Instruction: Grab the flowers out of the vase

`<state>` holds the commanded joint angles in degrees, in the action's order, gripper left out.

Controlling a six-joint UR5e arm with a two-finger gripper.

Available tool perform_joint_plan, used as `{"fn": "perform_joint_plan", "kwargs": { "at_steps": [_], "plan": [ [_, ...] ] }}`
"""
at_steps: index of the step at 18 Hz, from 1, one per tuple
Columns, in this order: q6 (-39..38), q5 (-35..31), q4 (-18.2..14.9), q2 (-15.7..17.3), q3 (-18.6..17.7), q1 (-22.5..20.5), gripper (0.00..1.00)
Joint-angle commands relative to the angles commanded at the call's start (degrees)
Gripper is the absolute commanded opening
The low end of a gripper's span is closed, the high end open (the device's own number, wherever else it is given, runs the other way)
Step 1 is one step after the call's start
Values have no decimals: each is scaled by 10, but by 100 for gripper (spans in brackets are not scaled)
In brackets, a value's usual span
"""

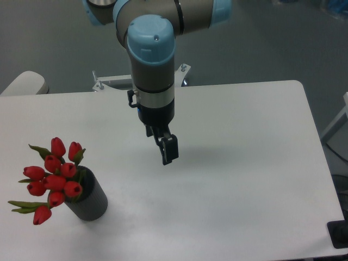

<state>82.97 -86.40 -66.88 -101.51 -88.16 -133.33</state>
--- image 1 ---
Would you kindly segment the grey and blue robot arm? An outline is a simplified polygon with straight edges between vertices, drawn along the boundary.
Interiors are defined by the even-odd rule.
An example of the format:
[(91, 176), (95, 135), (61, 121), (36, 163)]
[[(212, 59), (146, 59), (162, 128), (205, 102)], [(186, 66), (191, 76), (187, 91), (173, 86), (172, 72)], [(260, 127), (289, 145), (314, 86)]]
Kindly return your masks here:
[(231, 1), (84, 1), (90, 22), (114, 24), (127, 51), (136, 108), (147, 136), (155, 139), (164, 165), (177, 159), (178, 140), (169, 123), (175, 115), (176, 37), (227, 21)]

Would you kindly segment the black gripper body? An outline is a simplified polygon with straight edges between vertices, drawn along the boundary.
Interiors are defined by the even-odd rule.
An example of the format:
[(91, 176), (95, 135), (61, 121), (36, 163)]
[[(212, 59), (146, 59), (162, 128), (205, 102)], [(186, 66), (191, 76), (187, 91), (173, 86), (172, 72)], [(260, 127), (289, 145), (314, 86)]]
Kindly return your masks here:
[(140, 121), (148, 126), (167, 126), (175, 115), (174, 90), (148, 93), (140, 89), (128, 90), (128, 105), (136, 108)]

